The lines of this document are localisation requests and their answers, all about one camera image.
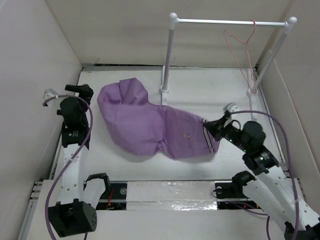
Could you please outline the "purple trousers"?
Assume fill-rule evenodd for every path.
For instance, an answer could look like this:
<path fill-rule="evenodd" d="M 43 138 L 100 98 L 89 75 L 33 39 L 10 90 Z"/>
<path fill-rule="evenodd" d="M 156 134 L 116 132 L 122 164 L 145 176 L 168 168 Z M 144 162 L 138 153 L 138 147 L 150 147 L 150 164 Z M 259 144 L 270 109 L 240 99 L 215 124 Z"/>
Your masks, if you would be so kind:
<path fill-rule="evenodd" d="M 151 103 L 135 77 L 102 87 L 97 104 L 113 142 L 137 156 L 185 159 L 218 152 L 220 143 L 204 127 L 205 118 Z"/>

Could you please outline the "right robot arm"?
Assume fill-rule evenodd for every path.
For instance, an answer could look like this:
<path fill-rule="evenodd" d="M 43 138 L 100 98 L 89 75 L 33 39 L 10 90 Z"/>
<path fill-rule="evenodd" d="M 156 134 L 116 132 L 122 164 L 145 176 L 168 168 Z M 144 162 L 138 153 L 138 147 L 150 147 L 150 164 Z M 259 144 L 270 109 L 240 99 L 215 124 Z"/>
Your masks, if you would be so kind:
<path fill-rule="evenodd" d="M 262 126 L 248 121 L 236 128 L 225 114 L 215 121 L 204 121 L 205 133 L 216 140 L 226 139 L 244 152 L 249 171 L 232 177 L 231 191 L 237 197 L 254 201 L 283 232 L 286 240 L 318 240 L 320 216 L 299 196 L 294 179 L 288 179 L 280 163 L 264 146 Z"/>

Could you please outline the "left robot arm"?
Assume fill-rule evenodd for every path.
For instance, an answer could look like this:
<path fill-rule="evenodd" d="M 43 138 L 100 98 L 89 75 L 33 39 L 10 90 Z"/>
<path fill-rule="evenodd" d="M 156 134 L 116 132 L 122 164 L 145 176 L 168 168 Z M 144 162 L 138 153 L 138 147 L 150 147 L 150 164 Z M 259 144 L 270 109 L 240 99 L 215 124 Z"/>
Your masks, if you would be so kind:
<path fill-rule="evenodd" d="M 59 95 L 52 89 L 44 93 L 43 106 L 61 100 L 58 116 L 62 116 L 61 144 L 63 168 L 55 178 L 45 200 L 45 223 L 50 238 L 87 235 L 97 228 L 97 205 L 100 198 L 111 194 L 106 173 L 85 176 L 85 162 L 89 153 L 93 128 L 90 108 L 94 91 L 89 85 L 65 86 L 73 95 Z"/>

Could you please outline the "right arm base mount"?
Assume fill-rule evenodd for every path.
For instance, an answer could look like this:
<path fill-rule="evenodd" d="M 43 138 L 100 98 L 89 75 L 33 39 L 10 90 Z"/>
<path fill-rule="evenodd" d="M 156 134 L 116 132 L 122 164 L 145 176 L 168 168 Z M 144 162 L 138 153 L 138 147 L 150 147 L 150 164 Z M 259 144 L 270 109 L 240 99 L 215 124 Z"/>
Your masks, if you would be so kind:
<path fill-rule="evenodd" d="M 260 210 L 261 208 L 243 193 L 243 187 L 255 177 L 248 171 L 242 171 L 232 177 L 231 181 L 214 183 L 211 196 L 217 200 L 219 210 Z"/>

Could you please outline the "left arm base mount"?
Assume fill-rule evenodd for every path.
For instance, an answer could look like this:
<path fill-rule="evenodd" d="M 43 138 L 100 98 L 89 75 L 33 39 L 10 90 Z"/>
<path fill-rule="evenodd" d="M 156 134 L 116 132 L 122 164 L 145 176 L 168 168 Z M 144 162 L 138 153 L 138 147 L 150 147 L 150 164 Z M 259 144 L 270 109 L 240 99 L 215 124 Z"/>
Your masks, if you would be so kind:
<path fill-rule="evenodd" d="M 97 211 L 120 211 L 127 209 L 126 181 L 110 181 L 106 173 L 89 175 L 84 181 L 84 200 Z"/>

